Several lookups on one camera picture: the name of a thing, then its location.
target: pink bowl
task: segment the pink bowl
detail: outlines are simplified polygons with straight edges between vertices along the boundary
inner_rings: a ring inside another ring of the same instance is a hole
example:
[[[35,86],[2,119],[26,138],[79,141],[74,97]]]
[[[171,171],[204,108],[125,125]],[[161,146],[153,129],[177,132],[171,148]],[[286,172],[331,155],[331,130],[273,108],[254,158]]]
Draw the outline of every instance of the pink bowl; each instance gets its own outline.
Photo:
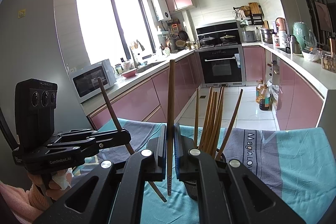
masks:
[[[131,78],[137,74],[137,69],[130,69],[127,72],[122,73],[121,75],[125,78]]]

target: water heater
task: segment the water heater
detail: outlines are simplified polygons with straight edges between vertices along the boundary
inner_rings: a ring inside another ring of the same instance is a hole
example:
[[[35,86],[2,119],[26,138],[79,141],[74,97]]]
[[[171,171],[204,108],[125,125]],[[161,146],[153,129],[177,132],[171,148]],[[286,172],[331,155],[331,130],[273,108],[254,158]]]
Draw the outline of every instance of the water heater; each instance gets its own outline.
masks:
[[[152,0],[156,17],[158,21],[171,20],[166,0]]]

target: window frame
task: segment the window frame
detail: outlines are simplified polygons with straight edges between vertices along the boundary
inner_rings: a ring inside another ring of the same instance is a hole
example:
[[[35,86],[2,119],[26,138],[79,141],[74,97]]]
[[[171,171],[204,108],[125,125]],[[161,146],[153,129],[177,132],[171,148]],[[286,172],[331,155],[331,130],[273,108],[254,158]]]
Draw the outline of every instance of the window frame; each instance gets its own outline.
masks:
[[[150,29],[150,26],[149,26],[149,22],[148,22],[148,19],[147,19],[147,15],[145,13],[145,9],[144,9],[142,0],[138,0],[138,2],[139,2],[140,10],[141,10],[141,13],[142,13],[143,21],[144,21],[145,26],[146,26],[146,31],[147,31],[147,34],[148,34],[148,39],[149,39],[150,44],[151,44],[152,52],[156,53],[153,35],[152,35],[151,29]],[[127,45],[126,40],[125,40],[124,31],[121,27],[121,23],[120,23],[120,19],[119,19],[118,10],[117,10],[117,7],[116,7],[115,0],[111,0],[111,4],[112,4],[113,14],[114,14],[114,17],[115,17],[115,22],[117,23],[119,36],[120,36],[121,43],[122,43],[123,48],[124,48],[126,58],[131,59],[131,53],[129,51],[128,45]]]

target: yellow sticker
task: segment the yellow sticker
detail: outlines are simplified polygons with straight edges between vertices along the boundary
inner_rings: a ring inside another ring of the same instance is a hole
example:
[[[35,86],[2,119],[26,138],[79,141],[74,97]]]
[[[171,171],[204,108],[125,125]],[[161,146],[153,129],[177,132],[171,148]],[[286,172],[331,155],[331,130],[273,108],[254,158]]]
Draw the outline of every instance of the yellow sticker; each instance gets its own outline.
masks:
[[[26,16],[26,9],[20,10],[19,14],[17,15],[17,18],[21,18]]]

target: white tile floor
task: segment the white tile floor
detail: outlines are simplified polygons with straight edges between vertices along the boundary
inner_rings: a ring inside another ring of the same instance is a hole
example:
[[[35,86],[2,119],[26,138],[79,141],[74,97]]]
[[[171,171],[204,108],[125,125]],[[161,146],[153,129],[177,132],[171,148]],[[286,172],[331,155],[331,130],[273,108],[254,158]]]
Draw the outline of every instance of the white tile floor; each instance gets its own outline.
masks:
[[[243,129],[277,130],[271,108],[268,111],[262,111],[259,109],[259,105],[255,102],[254,86],[224,88],[221,127],[228,127],[241,89],[243,89],[243,95],[241,96],[241,102],[234,127]],[[209,90],[209,88],[199,90],[200,96],[206,95],[206,98],[199,99],[199,127],[202,127],[204,123]],[[213,90],[219,93],[219,88],[214,88]],[[194,126],[195,104],[196,98],[194,98],[189,107],[182,114],[182,117],[179,120],[180,124]]]

